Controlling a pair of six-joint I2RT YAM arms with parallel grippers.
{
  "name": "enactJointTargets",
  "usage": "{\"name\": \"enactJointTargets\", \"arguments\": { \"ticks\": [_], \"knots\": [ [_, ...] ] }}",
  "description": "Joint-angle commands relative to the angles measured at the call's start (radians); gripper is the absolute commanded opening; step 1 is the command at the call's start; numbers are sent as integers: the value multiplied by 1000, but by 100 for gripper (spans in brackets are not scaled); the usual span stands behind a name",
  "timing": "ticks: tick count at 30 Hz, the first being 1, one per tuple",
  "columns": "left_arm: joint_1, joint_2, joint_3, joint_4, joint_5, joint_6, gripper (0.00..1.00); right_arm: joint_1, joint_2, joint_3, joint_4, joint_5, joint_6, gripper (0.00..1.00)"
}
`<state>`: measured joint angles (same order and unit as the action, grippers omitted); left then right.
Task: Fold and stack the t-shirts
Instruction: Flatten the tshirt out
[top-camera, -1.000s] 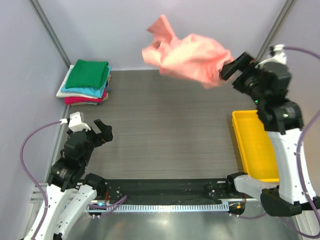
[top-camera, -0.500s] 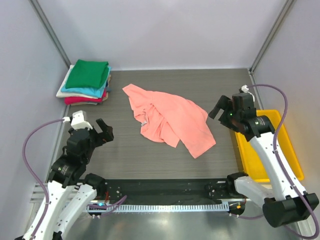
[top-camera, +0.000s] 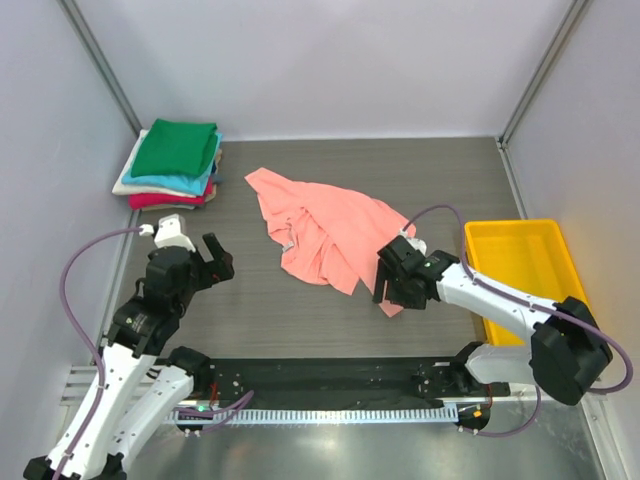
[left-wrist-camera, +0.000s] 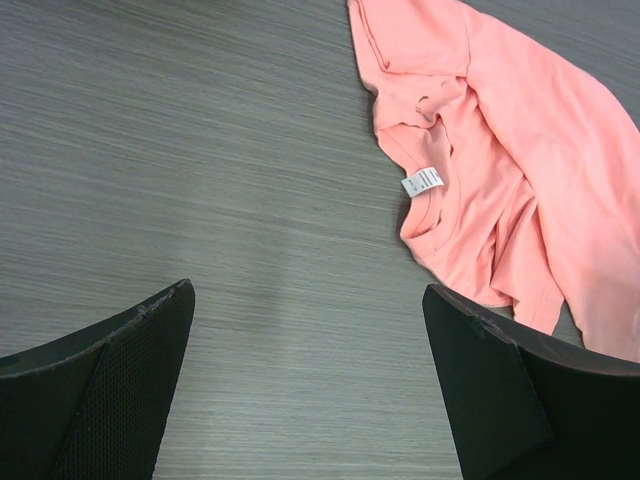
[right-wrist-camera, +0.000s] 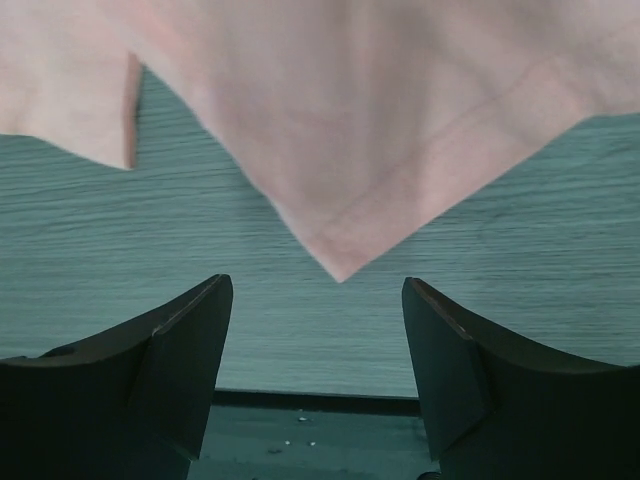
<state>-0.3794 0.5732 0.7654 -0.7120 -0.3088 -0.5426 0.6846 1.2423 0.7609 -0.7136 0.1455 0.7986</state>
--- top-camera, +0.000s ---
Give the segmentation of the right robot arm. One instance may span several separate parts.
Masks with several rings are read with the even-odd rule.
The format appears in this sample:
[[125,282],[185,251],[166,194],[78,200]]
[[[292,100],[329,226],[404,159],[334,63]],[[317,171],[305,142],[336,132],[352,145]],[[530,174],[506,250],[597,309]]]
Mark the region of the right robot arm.
[[481,344],[450,372],[451,384],[471,396],[494,382],[539,387],[573,406],[611,363],[612,352],[586,304],[522,292],[473,270],[441,250],[396,236],[378,252],[373,300],[423,310],[429,301],[464,308],[513,333],[521,345]]

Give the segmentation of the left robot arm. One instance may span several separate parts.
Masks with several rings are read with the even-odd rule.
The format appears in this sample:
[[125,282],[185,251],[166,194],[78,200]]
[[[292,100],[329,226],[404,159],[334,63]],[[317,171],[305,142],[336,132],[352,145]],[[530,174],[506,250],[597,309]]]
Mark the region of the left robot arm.
[[135,294],[114,314],[107,344],[95,351],[97,374],[56,446],[26,465],[26,479],[124,479],[162,420],[187,397],[212,387],[210,357],[174,349],[152,386],[136,389],[178,330],[193,296],[234,276],[233,257],[208,233],[204,260],[187,236],[152,232],[156,244]]

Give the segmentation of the salmon pink t shirt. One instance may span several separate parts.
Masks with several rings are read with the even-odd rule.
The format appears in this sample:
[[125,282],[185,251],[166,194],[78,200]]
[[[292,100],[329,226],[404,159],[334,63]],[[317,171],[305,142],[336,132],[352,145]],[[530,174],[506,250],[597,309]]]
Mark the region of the salmon pink t shirt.
[[283,270],[346,295],[360,282],[374,290],[377,252],[407,218],[358,191],[293,181],[266,168],[245,180],[257,195],[268,235],[282,247]]

